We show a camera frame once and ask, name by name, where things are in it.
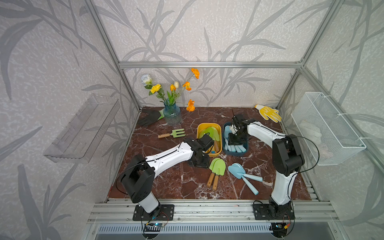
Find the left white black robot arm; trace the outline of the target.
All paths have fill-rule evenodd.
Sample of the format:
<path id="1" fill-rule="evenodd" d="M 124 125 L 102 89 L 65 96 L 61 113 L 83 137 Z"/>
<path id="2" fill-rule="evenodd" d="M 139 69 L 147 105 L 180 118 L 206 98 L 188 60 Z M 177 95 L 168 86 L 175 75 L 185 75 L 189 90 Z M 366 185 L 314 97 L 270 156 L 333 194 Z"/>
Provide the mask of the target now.
<path id="1" fill-rule="evenodd" d="M 139 204 L 146 213 L 156 215 L 160 212 L 161 204 L 152 193 L 155 178 L 182 162 L 207 168 L 210 160 L 207 151 L 213 146 L 214 140 L 206 134 L 196 140 L 186 138 L 175 147 L 152 156 L 136 155 L 120 174 L 118 182 L 133 203 Z"/>

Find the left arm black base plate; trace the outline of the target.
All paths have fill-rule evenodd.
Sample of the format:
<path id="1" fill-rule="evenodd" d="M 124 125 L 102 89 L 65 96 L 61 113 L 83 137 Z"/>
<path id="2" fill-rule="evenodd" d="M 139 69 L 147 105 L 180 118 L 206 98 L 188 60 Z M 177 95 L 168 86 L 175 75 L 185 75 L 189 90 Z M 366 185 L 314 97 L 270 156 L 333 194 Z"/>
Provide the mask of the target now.
<path id="1" fill-rule="evenodd" d="M 175 213 L 175 205 L 159 205 L 154 211 L 147 213 L 140 205 L 136 205 L 133 221 L 172 221 Z"/>

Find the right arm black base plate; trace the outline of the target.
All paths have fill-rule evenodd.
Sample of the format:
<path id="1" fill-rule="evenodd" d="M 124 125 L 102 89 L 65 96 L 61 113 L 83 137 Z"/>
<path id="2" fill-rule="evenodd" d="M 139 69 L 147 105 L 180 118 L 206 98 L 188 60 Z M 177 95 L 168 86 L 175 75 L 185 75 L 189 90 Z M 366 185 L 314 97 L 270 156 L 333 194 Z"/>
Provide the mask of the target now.
<path id="1" fill-rule="evenodd" d="M 254 200 L 252 207 L 255 220 L 293 221 L 296 219 L 291 201 L 284 205 L 278 205 L 273 200 L 270 200 L 268 203 Z"/>

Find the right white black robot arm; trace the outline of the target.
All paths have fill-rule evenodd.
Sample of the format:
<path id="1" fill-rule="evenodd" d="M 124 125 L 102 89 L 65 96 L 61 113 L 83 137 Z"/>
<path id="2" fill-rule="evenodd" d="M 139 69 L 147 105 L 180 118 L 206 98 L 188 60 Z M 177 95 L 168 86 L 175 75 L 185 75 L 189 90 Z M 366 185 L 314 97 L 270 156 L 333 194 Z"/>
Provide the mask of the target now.
<path id="1" fill-rule="evenodd" d="M 293 185 L 305 160 L 297 136 L 278 133 L 242 114 L 232 117 L 229 133 L 230 145 L 241 145 L 248 137 L 255 137 L 272 148 L 272 161 L 276 170 L 270 204 L 280 207 L 289 204 Z"/>

